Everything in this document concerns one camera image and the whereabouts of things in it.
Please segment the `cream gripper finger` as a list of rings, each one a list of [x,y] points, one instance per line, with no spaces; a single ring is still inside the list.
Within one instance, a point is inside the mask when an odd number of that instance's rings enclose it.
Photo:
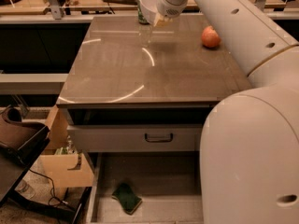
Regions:
[[[167,18],[167,17],[162,16],[161,14],[157,14],[153,25],[155,27],[163,27],[163,26],[166,26],[171,21],[172,21],[171,18]]]

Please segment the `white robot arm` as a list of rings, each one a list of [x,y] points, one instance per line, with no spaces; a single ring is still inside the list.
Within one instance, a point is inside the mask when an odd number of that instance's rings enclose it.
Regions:
[[[211,111],[200,142],[205,224],[299,224],[298,43],[249,0],[194,0],[251,89]],[[160,13],[186,0],[157,0]]]

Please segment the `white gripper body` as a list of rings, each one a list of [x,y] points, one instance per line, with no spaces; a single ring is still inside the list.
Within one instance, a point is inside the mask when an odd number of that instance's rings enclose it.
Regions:
[[[167,18],[175,18],[187,6],[187,0],[156,0],[158,12]]]

